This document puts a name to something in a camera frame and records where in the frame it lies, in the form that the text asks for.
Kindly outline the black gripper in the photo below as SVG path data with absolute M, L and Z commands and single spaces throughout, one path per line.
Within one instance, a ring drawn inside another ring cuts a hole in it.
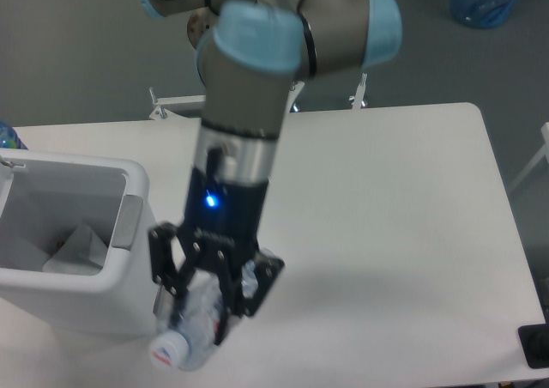
M 221 177 L 222 148 L 207 151 L 205 168 L 193 167 L 184 220 L 148 231 L 153 282 L 173 297 L 169 327 L 181 322 L 196 268 L 215 273 L 220 289 L 214 344 L 221 345 L 243 316 L 252 318 L 285 268 L 281 258 L 259 250 L 257 230 L 268 181 L 244 184 Z M 178 269 L 172 256 L 176 239 L 184 249 Z

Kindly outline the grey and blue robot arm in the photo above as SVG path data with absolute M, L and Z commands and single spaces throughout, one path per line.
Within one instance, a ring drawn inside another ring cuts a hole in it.
M 283 270 L 263 253 L 257 230 L 296 82 L 389 61 L 401 47 L 395 0 L 140 0 L 153 17 L 207 10 L 214 22 L 198 37 L 196 69 L 206 89 L 190 185 L 179 225 L 148 235 L 152 277 L 173 296 L 169 328 L 196 312 L 190 283 L 214 278 L 212 345 L 253 316 Z

